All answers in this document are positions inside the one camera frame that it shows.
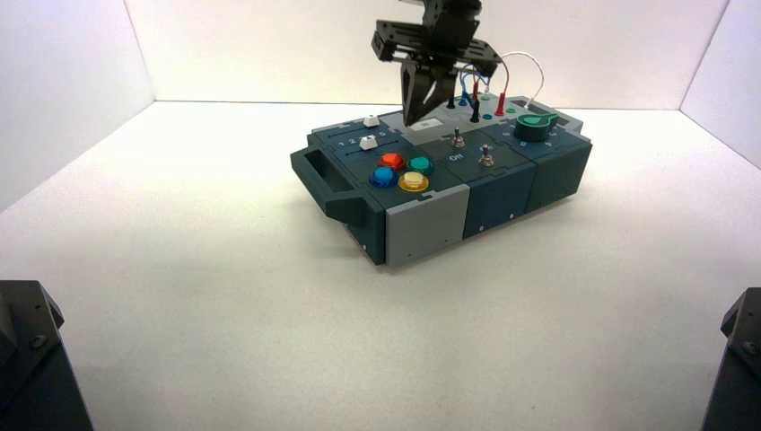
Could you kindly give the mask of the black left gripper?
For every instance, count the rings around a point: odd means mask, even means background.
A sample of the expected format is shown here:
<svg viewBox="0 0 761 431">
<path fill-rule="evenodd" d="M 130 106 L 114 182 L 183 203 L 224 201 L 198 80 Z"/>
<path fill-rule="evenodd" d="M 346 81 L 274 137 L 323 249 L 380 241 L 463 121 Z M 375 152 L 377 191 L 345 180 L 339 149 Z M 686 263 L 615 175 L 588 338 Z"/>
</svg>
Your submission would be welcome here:
<svg viewBox="0 0 761 431">
<path fill-rule="evenodd" d="M 382 62 L 401 64 L 403 121 L 408 127 L 447 102 L 454 94 L 455 75 L 473 66 L 491 76 L 499 54 L 476 38 L 480 1 L 423 1 L 420 23 L 378 20 L 371 47 Z"/>
</svg>

